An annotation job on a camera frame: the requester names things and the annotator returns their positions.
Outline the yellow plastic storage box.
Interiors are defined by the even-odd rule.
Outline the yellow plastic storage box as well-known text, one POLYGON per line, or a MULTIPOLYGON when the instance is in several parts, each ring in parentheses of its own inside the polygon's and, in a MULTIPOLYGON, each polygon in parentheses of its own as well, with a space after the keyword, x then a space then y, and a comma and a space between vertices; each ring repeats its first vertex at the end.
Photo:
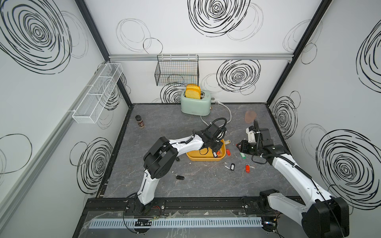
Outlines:
POLYGON ((227 155, 224 140, 222 140, 222 143, 223 143, 223 145, 219 149, 221 154, 217 155, 218 156, 217 158, 213 157, 213 150, 211 148, 204 148, 202 150, 191 151, 191 152, 186 153, 186 155, 191 161, 195 161, 195 162, 217 162, 217 161, 221 161, 227 155))

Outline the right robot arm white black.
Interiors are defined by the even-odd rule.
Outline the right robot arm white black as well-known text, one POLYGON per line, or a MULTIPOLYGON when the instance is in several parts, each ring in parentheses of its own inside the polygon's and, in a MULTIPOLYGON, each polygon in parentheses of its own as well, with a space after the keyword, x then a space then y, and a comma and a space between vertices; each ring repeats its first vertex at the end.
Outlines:
POLYGON ((294 160, 283 145, 275 145, 265 128, 250 126, 248 138, 236 146, 241 153, 259 156, 277 169, 298 192, 302 202, 294 201, 276 189, 260 193, 262 211, 278 211, 298 223, 309 238, 346 238, 349 236, 349 205, 318 185, 294 160))

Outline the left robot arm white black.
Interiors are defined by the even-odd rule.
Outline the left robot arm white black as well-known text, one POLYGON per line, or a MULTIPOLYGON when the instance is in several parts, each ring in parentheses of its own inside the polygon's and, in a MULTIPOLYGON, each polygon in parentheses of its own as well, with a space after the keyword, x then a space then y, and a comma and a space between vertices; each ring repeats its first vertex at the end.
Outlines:
POLYGON ((225 143, 222 141, 226 134, 226 125, 218 126, 213 122, 206 129, 192 131, 192 135, 181 139, 159 138, 143 157, 144 176, 137 199, 141 207, 154 200, 157 185, 171 169, 174 161, 181 155, 206 149, 213 158, 225 143))

